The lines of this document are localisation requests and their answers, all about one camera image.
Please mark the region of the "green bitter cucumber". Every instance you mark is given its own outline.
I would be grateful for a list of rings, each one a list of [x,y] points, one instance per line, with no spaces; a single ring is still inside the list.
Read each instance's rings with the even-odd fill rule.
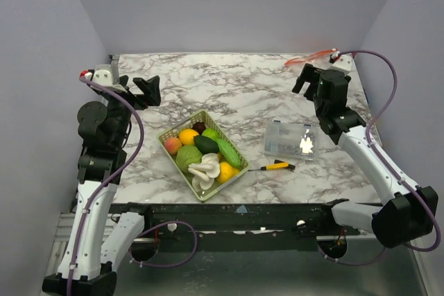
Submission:
[[[241,158],[232,145],[224,139],[216,139],[215,142],[226,162],[234,168],[240,168]]]

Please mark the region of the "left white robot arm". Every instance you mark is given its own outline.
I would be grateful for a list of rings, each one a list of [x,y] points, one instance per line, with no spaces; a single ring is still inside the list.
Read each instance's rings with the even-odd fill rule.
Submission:
[[[138,111],[160,105],[160,79],[134,78],[140,94],[130,92],[127,76],[119,79],[120,88],[95,83],[87,71],[82,72],[80,81],[107,103],[90,101],[77,113],[83,147],[78,160],[76,212],[61,263],[55,274],[44,278],[42,290],[48,295],[113,295],[117,270],[129,247],[137,236],[148,236],[154,227],[148,209],[131,204],[111,234],[105,235],[121,174],[136,158],[123,149],[130,120],[138,123],[143,141]]]

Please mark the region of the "light green pepper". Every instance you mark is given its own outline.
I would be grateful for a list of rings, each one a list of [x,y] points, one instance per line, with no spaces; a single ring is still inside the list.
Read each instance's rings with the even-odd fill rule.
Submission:
[[[220,138],[219,133],[213,128],[206,128],[201,135],[214,141]]]

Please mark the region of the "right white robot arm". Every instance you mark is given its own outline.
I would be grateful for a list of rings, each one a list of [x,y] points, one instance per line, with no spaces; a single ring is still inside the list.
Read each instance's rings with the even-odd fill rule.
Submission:
[[[393,248],[435,230],[438,195],[421,187],[393,162],[367,130],[366,122],[347,103],[351,77],[332,67],[319,69],[306,64],[292,91],[304,93],[314,103],[321,130],[354,160],[375,188],[381,206],[337,200],[319,218],[320,229],[329,235],[346,227],[373,233]]]

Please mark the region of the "clear zip bag orange zipper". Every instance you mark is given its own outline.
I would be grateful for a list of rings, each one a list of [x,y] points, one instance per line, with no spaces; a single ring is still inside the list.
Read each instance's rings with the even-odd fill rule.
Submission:
[[[310,55],[303,55],[303,56],[291,58],[290,60],[287,60],[284,63],[284,65],[286,67],[288,67],[288,66],[295,65],[295,64],[303,64],[306,62],[311,62],[312,60],[316,60],[316,59],[319,59],[319,58],[327,56],[327,55],[330,56],[331,54],[333,54],[337,51],[338,51],[338,49],[333,48],[333,49],[318,51],[318,52],[312,53]]]

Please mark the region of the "dark green avocado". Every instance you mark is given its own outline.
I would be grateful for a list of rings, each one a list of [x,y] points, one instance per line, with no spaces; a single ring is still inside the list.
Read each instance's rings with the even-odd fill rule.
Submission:
[[[203,135],[197,135],[194,137],[194,145],[203,155],[219,153],[219,146],[217,142]]]

